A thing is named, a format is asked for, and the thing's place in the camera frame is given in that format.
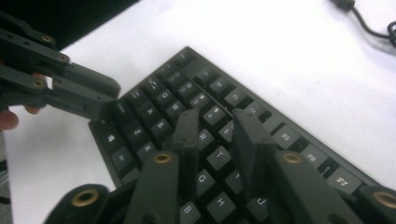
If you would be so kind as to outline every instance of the keyboard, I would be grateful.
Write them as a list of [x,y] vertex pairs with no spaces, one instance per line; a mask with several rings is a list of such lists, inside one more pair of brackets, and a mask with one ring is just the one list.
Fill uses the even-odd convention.
[[243,197],[240,174],[230,145],[234,108],[262,123],[280,149],[301,153],[327,183],[353,195],[362,186],[378,185],[244,87],[209,60],[186,47],[121,96],[112,116],[89,123],[106,167],[119,188],[138,180],[142,161],[162,150],[178,115],[200,111],[200,170],[197,199],[180,207],[180,223],[268,223],[267,201]]

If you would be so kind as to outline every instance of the black key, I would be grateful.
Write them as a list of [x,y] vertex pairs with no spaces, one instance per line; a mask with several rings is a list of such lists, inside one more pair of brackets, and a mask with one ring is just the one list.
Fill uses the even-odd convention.
[[211,105],[211,100],[203,92],[199,93],[190,101],[190,106],[201,112],[206,111]]
[[124,101],[117,102],[114,108],[114,120],[124,132],[128,132],[136,123],[134,112]]
[[329,158],[326,154],[313,145],[306,147],[301,152],[301,155],[306,157],[315,168],[318,168],[323,162],[327,160],[327,158]]
[[197,200],[199,203],[204,202],[216,189],[216,180],[207,170],[203,170],[198,174],[197,181]]
[[203,129],[198,133],[198,151],[201,158],[206,156],[215,145],[216,140],[207,129]]
[[219,75],[213,69],[206,67],[203,71],[198,73],[194,80],[205,89],[218,77]]
[[161,113],[151,102],[146,102],[145,106],[139,111],[139,116],[149,126],[161,118]]
[[153,97],[164,89],[164,85],[156,77],[150,77],[148,80],[143,82],[143,88],[149,96]]
[[186,104],[197,91],[198,89],[188,81],[177,90],[177,95]]
[[148,141],[149,136],[142,126],[136,125],[130,132],[126,133],[126,138],[128,143],[132,146],[132,149],[138,149]]
[[151,126],[150,130],[158,144],[161,144],[172,133],[172,127],[166,119],[160,119],[160,121]]
[[154,146],[152,142],[147,142],[145,145],[143,145],[141,148],[139,148],[136,151],[136,155],[139,158],[139,160],[143,163],[146,159],[146,157],[155,151],[158,151],[158,149]]
[[180,208],[180,224],[198,224],[202,216],[194,203],[186,203]]
[[300,137],[292,128],[285,125],[274,134],[274,140],[283,149],[288,149]]
[[161,110],[165,110],[165,108],[175,100],[175,96],[172,92],[170,92],[168,89],[160,92],[156,97],[155,97],[155,102],[157,105],[160,107]]
[[132,105],[134,110],[139,108],[143,103],[145,103],[149,98],[142,90],[138,88],[131,89],[125,94],[125,99]]
[[210,170],[216,177],[224,175],[233,167],[231,155],[224,147],[218,147],[206,160]]
[[228,110],[232,110],[233,108],[245,108],[248,103],[250,103],[251,99],[247,96],[246,93],[239,89],[235,89],[231,91],[225,98],[224,104],[227,106]]
[[175,101],[165,110],[165,116],[176,126],[178,116],[186,110],[187,108],[180,101]]
[[179,72],[175,72],[165,81],[165,85],[172,91],[176,91],[182,83],[185,83],[187,79]]
[[263,198],[252,199],[247,203],[248,218],[258,223],[263,223],[268,218],[267,200]]
[[158,71],[156,72],[157,77],[161,78],[162,80],[166,80],[169,76],[172,76],[172,74],[176,71],[174,66],[170,63],[164,64]]
[[217,196],[215,200],[206,207],[216,223],[230,223],[235,208],[235,204],[224,192]]
[[123,145],[124,143],[120,132],[115,126],[102,130],[98,129],[98,132],[102,136],[105,148],[109,153],[112,153],[117,146]]
[[227,189],[231,192],[230,195],[240,199],[243,195],[244,186],[239,172],[234,170],[225,178],[224,181],[226,183]]
[[130,172],[128,172],[128,174],[126,174],[121,179],[121,182],[122,182],[123,185],[126,185],[126,184],[129,184],[129,183],[137,181],[139,176],[140,176],[140,172],[137,169],[137,167],[135,167],[134,169],[132,169]]
[[111,160],[120,176],[125,174],[125,170],[128,167],[134,166],[134,161],[127,147],[121,147],[118,149],[113,155],[111,155]]
[[195,59],[195,55],[192,52],[182,51],[174,59],[174,64],[178,68],[184,68],[189,65]]
[[263,124],[262,127],[264,127],[265,131],[268,133],[271,133],[273,130],[275,130],[280,124],[282,123],[282,119],[278,116],[271,116],[268,120],[266,120]]
[[254,114],[257,118],[259,118],[265,112],[265,108],[254,101],[245,108],[245,111],[248,111],[249,113]]
[[233,141],[233,120],[228,122],[222,129],[220,129],[219,136],[221,143],[224,146],[229,147]]
[[233,86],[225,77],[219,77],[209,86],[210,92],[217,100],[221,100],[226,96]]
[[217,105],[204,114],[204,122],[210,131],[214,132],[227,122],[227,115]]
[[352,194],[361,185],[361,181],[343,167],[335,170],[327,179],[327,183],[347,194]]

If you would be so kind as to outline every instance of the function key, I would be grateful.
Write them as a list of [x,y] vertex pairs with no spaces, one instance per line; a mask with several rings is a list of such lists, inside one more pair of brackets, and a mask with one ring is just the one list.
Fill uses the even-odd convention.
[[245,108],[251,99],[241,90],[235,89],[231,91],[225,98],[225,106],[231,111],[233,108]]
[[361,185],[361,181],[343,167],[335,170],[327,179],[327,183],[347,194],[352,194]]
[[213,106],[204,114],[204,123],[212,132],[222,127],[227,120],[227,115],[218,105]]
[[150,96],[156,95],[158,92],[162,91],[164,85],[156,77],[150,77],[143,82],[143,88]]
[[194,80],[202,87],[207,88],[219,75],[213,69],[206,67],[198,73]]
[[277,144],[283,149],[288,149],[299,137],[300,135],[287,125],[284,125],[273,136]]
[[326,154],[324,154],[322,151],[320,151],[317,147],[314,147],[312,145],[309,145],[306,147],[302,152],[301,155],[306,157],[308,161],[311,162],[312,165],[314,165],[315,168],[319,168],[319,166],[325,162],[328,158]]
[[173,63],[180,69],[189,65],[194,59],[195,54],[191,51],[183,50],[181,51],[173,60]]
[[213,217],[216,223],[231,223],[233,213],[236,209],[231,199],[222,192],[207,207],[207,211]]

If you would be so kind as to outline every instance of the cable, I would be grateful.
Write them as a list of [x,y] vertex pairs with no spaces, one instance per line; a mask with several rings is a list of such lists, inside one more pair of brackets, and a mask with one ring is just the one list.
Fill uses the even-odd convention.
[[366,31],[368,34],[374,35],[379,38],[388,39],[390,41],[390,44],[396,48],[396,21],[393,21],[388,25],[388,33],[389,33],[388,35],[380,34],[378,32],[373,31],[367,26],[366,22],[364,21],[359,11],[354,7],[355,6],[354,0],[331,0],[331,1],[333,1],[337,7],[341,8],[346,12],[352,10],[352,12],[355,14],[359,22],[361,23],[361,26],[363,27],[364,31]]

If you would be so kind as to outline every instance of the white desk surface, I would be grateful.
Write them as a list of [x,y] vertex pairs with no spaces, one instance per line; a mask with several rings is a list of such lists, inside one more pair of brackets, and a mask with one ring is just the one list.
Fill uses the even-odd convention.
[[[395,0],[356,7],[385,32]],[[396,189],[396,51],[330,0],[144,0],[64,51],[114,77],[121,94],[185,46],[252,89],[369,176]],[[42,223],[86,183],[114,189],[88,121],[13,108],[6,133],[16,224]]]

